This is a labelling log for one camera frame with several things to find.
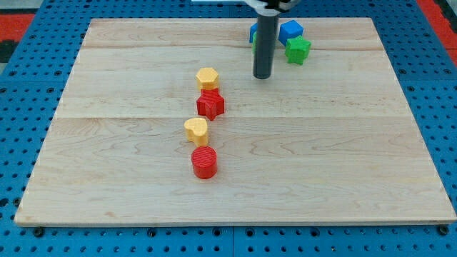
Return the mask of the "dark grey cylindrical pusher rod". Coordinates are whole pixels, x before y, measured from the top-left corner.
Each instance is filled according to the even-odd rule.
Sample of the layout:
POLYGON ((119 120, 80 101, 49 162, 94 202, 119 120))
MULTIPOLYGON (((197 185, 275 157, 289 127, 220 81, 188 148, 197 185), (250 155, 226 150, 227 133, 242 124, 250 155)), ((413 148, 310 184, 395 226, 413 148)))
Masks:
POLYGON ((277 28, 278 16, 258 15, 253 55, 253 76, 257 79, 268 79, 271 76, 277 28))

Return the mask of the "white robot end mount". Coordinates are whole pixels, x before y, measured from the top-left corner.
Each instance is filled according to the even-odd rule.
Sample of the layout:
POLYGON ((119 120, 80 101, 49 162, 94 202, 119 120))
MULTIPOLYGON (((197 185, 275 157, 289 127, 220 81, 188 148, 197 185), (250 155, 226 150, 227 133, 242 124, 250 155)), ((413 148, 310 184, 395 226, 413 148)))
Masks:
POLYGON ((243 2, 261 16, 278 16, 290 11, 301 0, 243 0, 243 2))

